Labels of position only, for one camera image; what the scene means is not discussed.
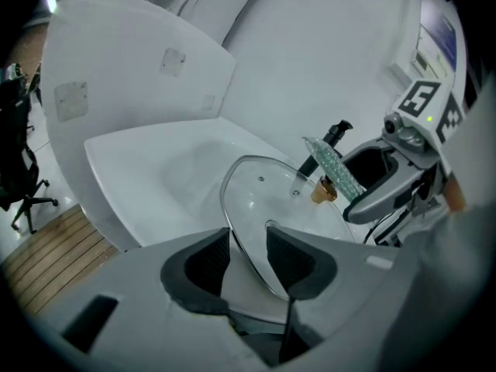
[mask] black chair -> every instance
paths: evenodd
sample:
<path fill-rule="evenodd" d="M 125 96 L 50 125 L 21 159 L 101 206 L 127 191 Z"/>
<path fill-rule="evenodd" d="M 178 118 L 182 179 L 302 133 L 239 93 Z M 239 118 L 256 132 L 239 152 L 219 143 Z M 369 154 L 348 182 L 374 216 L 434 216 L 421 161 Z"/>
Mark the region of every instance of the black chair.
<path fill-rule="evenodd" d="M 45 180 L 38 182 L 40 169 L 35 154 L 26 143 L 29 110 L 29 95 L 0 110 L 0 206 L 7 211 L 13 202 L 22 200 L 12 221 L 12 228 L 19 229 L 15 223 L 24 213 L 29 231 L 33 234 L 36 230 L 33 230 L 31 222 L 31 207 L 43 202 L 51 202 L 53 206 L 57 206 L 58 201 L 34 197 L 42 184 L 49 186 L 50 183 Z"/>

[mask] sink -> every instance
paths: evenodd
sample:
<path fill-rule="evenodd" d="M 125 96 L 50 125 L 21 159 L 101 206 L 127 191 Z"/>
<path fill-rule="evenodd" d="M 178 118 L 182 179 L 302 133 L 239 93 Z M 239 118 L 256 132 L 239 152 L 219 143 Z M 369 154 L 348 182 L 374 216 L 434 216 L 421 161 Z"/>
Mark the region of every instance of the sink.
<path fill-rule="evenodd" d="M 353 241 L 333 203 L 311 200 L 314 188 L 314 182 L 282 161 L 243 156 L 231 166 L 220 190 L 222 210 L 240 249 L 269 289 L 285 300 L 288 295 L 267 261 L 268 226 Z"/>
<path fill-rule="evenodd" d="M 141 246 L 227 226 L 219 193 L 226 173 L 240 157 L 263 155 L 295 166 L 279 150 L 220 117 L 125 129 L 88 139 L 84 147 L 103 195 Z M 289 203 L 285 205 L 284 199 L 279 199 L 280 207 L 276 208 L 276 213 L 269 204 L 272 198 L 262 198 L 263 189 L 271 186 L 282 197 L 285 187 L 292 181 L 284 173 L 293 175 L 287 168 L 283 170 L 277 164 L 273 166 L 260 161 L 246 162 L 236 168 L 226 188 L 226 201 L 232 219 L 239 227 L 236 228 L 238 235 L 243 233 L 245 238 L 243 244 L 252 241 L 244 235 L 251 225 L 257 225 L 253 238 L 257 238 L 258 244 L 265 239 L 264 234 L 255 234 L 263 233 L 263 226 L 260 228 L 259 223 L 246 220 L 243 226 L 238 214 L 244 210 L 251 211 L 253 222 L 273 219 L 282 226 L 350 239 L 344 230 L 339 234 L 328 226 L 329 219 L 333 219 L 335 214 L 333 205 L 316 206 L 312 213 L 310 205 L 304 206 L 304 203 L 311 202 L 307 197 L 312 188 L 310 184 L 302 189 L 305 195 L 302 194 L 298 200 L 288 198 Z M 264 176 L 265 181 L 258 181 L 259 176 Z M 262 200 L 266 203 L 265 212 L 258 209 L 263 205 Z M 338 197 L 337 201 L 345 202 L 344 197 L 340 200 Z M 257 208 L 250 209 L 251 202 Z M 342 211 L 347 203 L 337 206 Z M 291 217 L 289 209 L 297 207 L 308 215 L 293 214 Z M 367 230 L 354 228 L 352 232 L 359 239 Z M 109 240 L 117 243 L 119 237 Z M 253 249 L 246 247 L 260 271 L 264 268 L 268 271 L 263 275 L 268 277 L 271 269 L 267 258 L 264 267 L 263 254 L 259 255 L 255 246 Z M 234 239 L 230 253 L 231 263 L 222 285 L 222 297 L 229 307 L 259 320 L 284 324 L 288 310 L 284 290 L 278 288 L 275 291 L 278 296 L 274 295 L 274 291 L 253 273 Z"/>

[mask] sink drain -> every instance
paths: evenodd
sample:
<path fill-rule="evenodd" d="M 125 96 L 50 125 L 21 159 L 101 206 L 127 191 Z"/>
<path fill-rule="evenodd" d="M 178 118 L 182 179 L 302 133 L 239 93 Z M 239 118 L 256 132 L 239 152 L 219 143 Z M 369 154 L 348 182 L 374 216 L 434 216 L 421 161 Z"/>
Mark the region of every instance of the sink drain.
<path fill-rule="evenodd" d="M 275 220 L 272 220 L 272 219 L 269 219 L 265 222 L 265 230 L 267 231 L 267 229 L 269 227 L 279 227 L 280 224 L 277 223 Z"/>

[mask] wooden floor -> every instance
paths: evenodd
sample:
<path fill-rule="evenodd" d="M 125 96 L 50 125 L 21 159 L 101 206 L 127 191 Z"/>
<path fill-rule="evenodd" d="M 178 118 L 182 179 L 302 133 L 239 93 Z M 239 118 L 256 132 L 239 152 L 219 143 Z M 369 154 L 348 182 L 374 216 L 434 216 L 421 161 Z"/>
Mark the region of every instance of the wooden floor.
<path fill-rule="evenodd" d="M 35 315 L 117 253 L 76 205 L 21 244 L 2 269 L 19 306 Z"/>

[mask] tile floor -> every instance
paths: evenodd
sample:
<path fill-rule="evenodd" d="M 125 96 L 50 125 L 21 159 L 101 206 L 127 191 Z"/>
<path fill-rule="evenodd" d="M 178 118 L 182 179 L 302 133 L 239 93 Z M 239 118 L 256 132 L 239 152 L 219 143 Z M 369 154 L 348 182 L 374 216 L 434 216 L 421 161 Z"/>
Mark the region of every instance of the tile floor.
<path fill-rule="evenodd" d="M 34 95 L 31 100 L 32 109 L 29 114 L 29 124 L 34 126 L 35 130 L 28 132 L 27 142 L 36 155 L 36 160 L 40 167 L 40 179 L 46 179 L 50 182 L 48 188 L 42 186 L 40 190 L 38 190 L 36 197 L 51 197 L 59 201 L 57 207 L 53 207 L 51 203 L 45 203 L 34 205 L 31 208 L 33 228 L 41 229 L 58 215 L 76 205 L 77 201 L 70 188 L 67 186 L 57 161 L 55 160 L 55 156 L 53 155 L 46 131 L 47 125 L 43 108 Z M 19 231 L 16 232 L 10 226 L 20 205 L 21 202 L 18 201 L 15 204 L 12 204 L 7 212 L 0 209 L 0 263 L 3 262 L 17 246 L 31 236 L 24 215 L 17 221 Z"/>

